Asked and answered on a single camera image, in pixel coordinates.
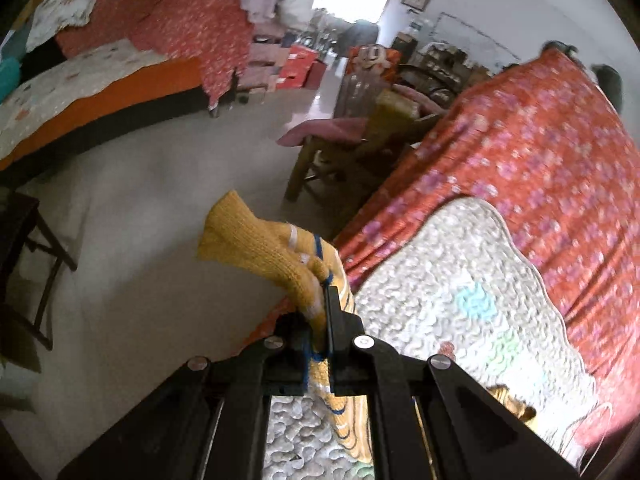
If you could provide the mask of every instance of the white string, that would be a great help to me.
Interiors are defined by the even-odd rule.
[[[584,466],[582,471],[580,471],[580,476],[584,475],[584,472],[587,471],[587,468],[591,465],[591,461],[596,457],[596,454],[599,452],[600,446],[602,446],[602,443],[604,442],[604,437],[607,434],[607,431],[609,431],[609,427],[611,425],[611,419],[613,418],[613,405],[610,402],[604,402],[603,404],[598,406],[598,408],[600,408],[601,406],[604,406],[605,408],[609,409],[609,423],[607,424],[607,429],[602,433],[602,438],[600,439],[600,443],[598,444],[596,451],[593,452],[593,454],[591,455],[591,458],[587,462],[587,465]]]

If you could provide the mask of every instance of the quilted mat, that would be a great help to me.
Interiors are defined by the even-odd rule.
[[[447,354],[482,385],[506,384],[536,409],[537,433],[566,458],[576,423],[597,404],[540,274],[483,200],[460,198],[435,212],[372,273],[356,311],[367,333],[401,354]],[[373,476],[340,447],[313,394],[274,397],[264,466],[265,480]]]

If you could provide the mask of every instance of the wooden stool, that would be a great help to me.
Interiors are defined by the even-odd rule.
[[[42,216],[40,216],[38,204],[39,201],[36,198],[0,189],[0,316],[10,317],[18,321],[34,338],[42,343],[44,348],[51,350],[53,348],[52,338],[46,337],[40,331],[51,287],[63,262],[71,270],[76,270],[78,265],[64,250],[56,236],[42,219]],[[48,246],[29,238],[36,227],[49,243]],[[49,272],[33,323],[5,302],[6,284],[9,275],[11,275],[18,263],[22,246],[27,246],[31,252],[39,249],[56,257],[56,261]]]

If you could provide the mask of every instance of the gray floor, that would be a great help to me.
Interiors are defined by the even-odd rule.
[[[317,93],[279,91],[217,120],[200,112],[144,128],[26,186],[79,263],[60,273],[50,300],[54,349],[36,346],[33,411],[1,414],[43,479],[190,356],[234,354],[282,297],[265,280],[196,261],[198,238],[229,189],[257,216],[326,235],[330,222],[308,195],[283,203],[298,150],[275,140],[306,118],[330,117],[338,83],[327,73]],[[14,303],[37,303],[47,258],[23,255]]]

